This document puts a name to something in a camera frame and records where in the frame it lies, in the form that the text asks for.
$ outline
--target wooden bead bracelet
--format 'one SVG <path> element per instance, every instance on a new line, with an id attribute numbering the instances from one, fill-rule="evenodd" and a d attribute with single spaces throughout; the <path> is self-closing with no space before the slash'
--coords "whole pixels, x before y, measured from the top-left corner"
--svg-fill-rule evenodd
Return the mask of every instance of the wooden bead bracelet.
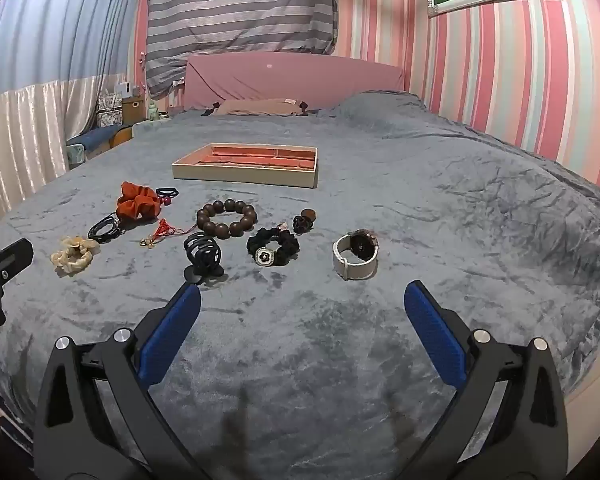
<path id="1" fill-rule="evenodd" d="M 211 218 L 216 214 L 224 213 L 240 213 L 242 218 L 238 222 L 227 224 L 215 224 Z M 240 237 L 242 233 L 248 231 L 258 221 L 258 215 L 251 204 L 245 204 L 242 200 L 232 200 L 229 198 L 222 202 L 216 200 L 212 204 L 205 204 L 202 209 L 198 209 L 196 213 L 196 225 L 202 229 L 207 236 L 215 236 L 221 240 L 227 238 Z"/>

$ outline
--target cream satin hair tie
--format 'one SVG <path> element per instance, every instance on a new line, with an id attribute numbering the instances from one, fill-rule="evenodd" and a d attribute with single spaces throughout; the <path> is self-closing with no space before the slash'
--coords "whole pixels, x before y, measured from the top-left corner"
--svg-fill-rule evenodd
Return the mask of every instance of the cream satin hair tie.
<path id="1" fill-rule="evenodd" d="M 50 259 L 55 267 L 60 267 L 67 274 L 86 269 L 93 260 L 93 255 L 100 249 L 97 241 L 81 236 L 64 236 L 60 241 L 65 249 L 51 254 Z"/>

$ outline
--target gray striped fabric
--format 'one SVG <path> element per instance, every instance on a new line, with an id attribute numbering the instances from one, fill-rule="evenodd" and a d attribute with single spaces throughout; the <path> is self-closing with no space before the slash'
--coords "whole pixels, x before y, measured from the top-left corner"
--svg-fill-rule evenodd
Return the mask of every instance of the gray striped fabric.
<path id="1" fill-rule="evenodd" d="M 146 80 L 164 95 L 190 54 L 269 50 L 328 54 L 336 0 L 148 0 Z"/>

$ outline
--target watch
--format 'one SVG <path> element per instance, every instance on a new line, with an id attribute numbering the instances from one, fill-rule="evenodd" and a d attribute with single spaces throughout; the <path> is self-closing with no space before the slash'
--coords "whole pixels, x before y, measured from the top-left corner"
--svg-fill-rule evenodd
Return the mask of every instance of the watch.
<path id="1" fill-rule="evenodd" d="M 361 263 L 348 261 L 342 253 L 349 250 Z M 345 280 L 366 280 L 378 266 L 378 238 L 368 229 L 358 229 L 333 243 L 333 265 Z"/>

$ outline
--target metal screw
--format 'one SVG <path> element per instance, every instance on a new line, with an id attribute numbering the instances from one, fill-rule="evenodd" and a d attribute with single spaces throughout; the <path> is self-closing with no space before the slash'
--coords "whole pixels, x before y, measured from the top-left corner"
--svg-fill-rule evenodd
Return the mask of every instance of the metal screw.
<path id="1" fill-rule="evenodd" d="M 534 339 L 534 346 L 539 350 L 539 351 L 544 351 L 547 348 L 549 348 L 548 343 L 542 339 L 541 337 L 536 337 Z"/>
<path id="2" fill-rule="evenodd" d="M 123 343 L 127 341 L 131 337 L 131 330 L 128 328 L 121 328 L 120 330 L 116 330 L 116 333 L 113 335 L 113 339 L 115 339 L 119 343 Z"/>
<path id="3" fill-rule="evenodd" d="M 60 339 L 58 339 L 58 341 L 56 341 L 56 348 L 58 350 L 64 350 L 69 346 L 69 343 L 69 338 L 66 336 L 62 336 Z"/>
<path id="4" fill-rule="evenodd" d="M 476 330 L 474 332 L 474 339 L 478 343 L 488 343 L 491 341 L 491 334 L 486 330 Z"/>

